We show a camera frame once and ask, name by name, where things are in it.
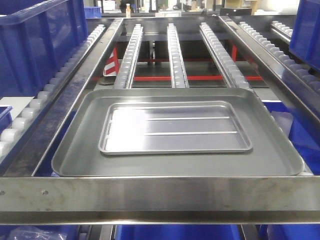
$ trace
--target red and white warning stripe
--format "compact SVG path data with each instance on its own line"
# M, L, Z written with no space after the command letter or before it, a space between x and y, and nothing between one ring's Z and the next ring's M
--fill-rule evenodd
M105 67L103 70L103 76L105 77L117 76L118 72L119 72L119 62L118 62L118 56L117 56L117 49L115 48L111 53L109 60L105 64Z

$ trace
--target stainless steel tray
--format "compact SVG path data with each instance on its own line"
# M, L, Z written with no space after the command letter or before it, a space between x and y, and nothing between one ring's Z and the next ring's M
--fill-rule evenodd
M252 142L252 149L133 155L107 155L98 149L106 113L113 104L216 101L232 106ZM106 89L85 97L52 159L52 168L65 177L289 176L302 171L303 160L250 91L237 88Z
M241 153L252 148L226 101L112 104L99 149L109 155Z

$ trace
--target gravity roller rack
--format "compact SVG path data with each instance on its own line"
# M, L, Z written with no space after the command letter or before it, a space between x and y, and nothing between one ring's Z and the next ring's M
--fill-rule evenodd
M172 87L185 88L175 90L186 91L186 95L191 91L179 40L203 40L227 87L252 93L219 43L231 40L294 117L306 123L319 144L320 95L306 82L311 77L299 66L290 67L293 62L286 65L282 61L286 57L276 53L279 49L271 50L259 41L275 36L271 31L273 21L292 27L291 17L281 15L89 19L89 29L104 25L104 31L87 47L2 162L5 171L0 177L0 223L319 223L320 177L314 175L35 176L49 150L58 143L59 132L72 110L92 90L93 79L101 75L119 41L129 44L112 89L115 95L135 91L130 88L141 43L166 39ZM251 32L245 29L248 25ZM161 90L150 92L157 98L162 96Z

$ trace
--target stainless steel frame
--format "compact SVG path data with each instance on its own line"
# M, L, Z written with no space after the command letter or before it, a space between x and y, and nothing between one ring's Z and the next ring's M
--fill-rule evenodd
M273 21L276 17L262 16L252 21ZM188 35L191 40L200 39L201 22L207 22L218 38L230 38L293 113L312 123L309 130L320 142L316 136L320 136L319 95L303 87L296 75L230 18L147 18L146 23L141 18L116 19L79 63L77 72L61 88L52 106L42 113L39 124L30 130L29 139L21 139L15 151L7 156L11 165L0 178L1 224L320 223L318 176L30 177L77 100L87 91L85 86L89 88L90 79L101 72L119 35L122 33L122 39L126 40L131 27L142 24L147 35L145 41L159 40L170 22L175 23L183 39ZM97 21L107 23L110 24L110 19Z

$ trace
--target bottle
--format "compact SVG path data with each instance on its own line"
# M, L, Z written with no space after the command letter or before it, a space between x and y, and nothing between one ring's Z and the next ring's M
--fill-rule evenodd
M126 17L126 18L131 18L130 3L127 3L127 4L126 4L125 17Z

